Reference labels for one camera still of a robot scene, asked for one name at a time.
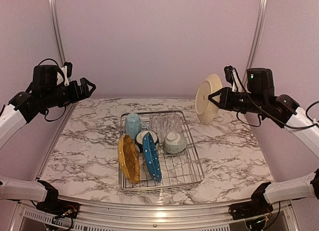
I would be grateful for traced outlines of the beige ceramic plate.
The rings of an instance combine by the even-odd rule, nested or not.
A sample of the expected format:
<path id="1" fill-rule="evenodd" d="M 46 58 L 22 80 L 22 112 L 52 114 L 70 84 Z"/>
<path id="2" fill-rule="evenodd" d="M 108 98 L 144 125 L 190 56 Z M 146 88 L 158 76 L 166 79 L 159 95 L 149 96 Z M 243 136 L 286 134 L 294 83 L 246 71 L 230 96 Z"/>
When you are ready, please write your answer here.
<path id="1" fill-rule="evenodd" d="M 208 125 L 219 110 L 218 106 L 208 99 L 208 96 L 222 88 L 222 82 L 217 74 L 208 75 L 198 87 L 195 97 L 195 111 L 203 125 Z"/>

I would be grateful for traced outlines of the yellow polka dot plate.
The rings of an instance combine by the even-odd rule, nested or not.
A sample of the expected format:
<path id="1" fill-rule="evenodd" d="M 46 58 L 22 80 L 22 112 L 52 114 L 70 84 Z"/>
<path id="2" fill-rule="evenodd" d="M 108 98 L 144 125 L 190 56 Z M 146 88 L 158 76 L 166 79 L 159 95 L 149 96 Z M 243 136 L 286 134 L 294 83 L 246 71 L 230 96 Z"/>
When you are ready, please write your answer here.
<path id="1" fill-rule="evenodd" d="M 119 165 L 124 177 L 135 184 L 140 181 L 139 156 L 131 137 L 127 134 L 121 136 L 118 142 Z"/>

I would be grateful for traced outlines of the blue polka dot plate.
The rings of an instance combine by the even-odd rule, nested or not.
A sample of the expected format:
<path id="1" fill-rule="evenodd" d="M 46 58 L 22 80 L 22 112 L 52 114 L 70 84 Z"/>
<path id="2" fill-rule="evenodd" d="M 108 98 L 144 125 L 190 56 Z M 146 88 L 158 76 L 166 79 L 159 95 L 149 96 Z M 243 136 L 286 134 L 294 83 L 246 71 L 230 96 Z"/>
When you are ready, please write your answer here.
<path id="1" fill-rule="evenodd" d="M 154 181 L 161 182 L 162 175 L 158 155 L 158 137 L 156 134 L 155 137 L 153 137 L 153 134 L 148 131 L 143 136 L 142 142 L 144 159 L 148 168 L 148 172 Z"/>

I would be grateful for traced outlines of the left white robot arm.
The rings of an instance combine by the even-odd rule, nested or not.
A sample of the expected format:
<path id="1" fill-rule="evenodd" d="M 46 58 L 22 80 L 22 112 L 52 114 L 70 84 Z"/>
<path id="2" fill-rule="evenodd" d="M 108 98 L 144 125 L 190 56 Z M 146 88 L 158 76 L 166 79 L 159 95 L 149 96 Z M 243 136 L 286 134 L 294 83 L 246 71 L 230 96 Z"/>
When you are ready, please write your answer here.
<path id="1" fill-rule="evenodd" d="M 9 150 L 15 141 L 16 148 L 22 150 L 23 142 L 27 144 L 27 153 L 34 147 L 33 135 L 22 131 L 38 115 L 48 115 L 51 108 L 67 108 L 81 100 L 91 97 L 96 85 L 86 78 L 79 82 L 71 81 L 72 64 L 37 65 L 33 77 L 25 91 L 19 92 L 3 106 L 0 112 L 0 149 Z M 13 201 L 33 201 L 39 210 L 57 214 L 67 206 L 58 198 L 59 192 L 43 180 L 27 181 L 21 175 L 17 177 L 0 177 L 0 198 Z"/>

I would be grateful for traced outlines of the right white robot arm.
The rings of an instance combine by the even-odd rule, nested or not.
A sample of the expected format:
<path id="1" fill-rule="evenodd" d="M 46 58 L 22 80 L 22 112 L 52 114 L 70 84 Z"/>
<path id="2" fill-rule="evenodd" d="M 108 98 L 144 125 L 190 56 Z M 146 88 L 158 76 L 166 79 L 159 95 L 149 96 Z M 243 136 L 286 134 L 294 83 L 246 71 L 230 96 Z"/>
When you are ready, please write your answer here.
<path id="1" fill-rule="evenodd" d="M 297 137 L 315 156 L 319 154 L 319 123 L 308 110 L 288 95 L 275 96 L 273 74 L 267 68 L 247 69 L 247 85 L 243 85 L 236 68 L 226 66 L 225 78 L 232 88 L 224 87 L 208 95 L 218 108 L 237 113 L 257 114 L 259 121 L 271 119 L 280 128 Z M 256 216 L 273 210 L 272 205 L 286 200 L 318 198 L 319 172 L 285 182 L 262 183 L 251 200 L 230 205 L 234 219 Z"/>

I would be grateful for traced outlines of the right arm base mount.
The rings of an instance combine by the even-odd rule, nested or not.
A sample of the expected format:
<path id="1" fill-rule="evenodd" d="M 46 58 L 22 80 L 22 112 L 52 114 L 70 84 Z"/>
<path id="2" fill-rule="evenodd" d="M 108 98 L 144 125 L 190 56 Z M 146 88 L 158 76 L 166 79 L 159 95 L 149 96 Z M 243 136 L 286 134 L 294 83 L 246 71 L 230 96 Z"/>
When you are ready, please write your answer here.
<path id="1" fill-rule="evenodd" d="M 270 204 L 259 205 L 248 201 L 230 205 L 228 213 L 233 220 L 240 220 L 271 213 L 273 210 L 273 206 Z"/>

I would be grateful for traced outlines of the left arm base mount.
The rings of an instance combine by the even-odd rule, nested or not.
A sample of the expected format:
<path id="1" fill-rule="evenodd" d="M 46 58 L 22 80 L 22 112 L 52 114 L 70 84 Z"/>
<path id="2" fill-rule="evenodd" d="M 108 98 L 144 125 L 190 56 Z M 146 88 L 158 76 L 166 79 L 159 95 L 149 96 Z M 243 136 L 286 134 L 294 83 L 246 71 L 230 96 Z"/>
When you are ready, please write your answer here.
<path id="1" fill-rule="evenodd" d="M 79 203 L 58 199 L 53 203 L 38 202 L 36 208 L 40 211 L 63 218 L 63 214 L 67 211 L 72 211 L 70 214 L 65 215 L 68 218 L 76 219 L 79 212 Z"/>

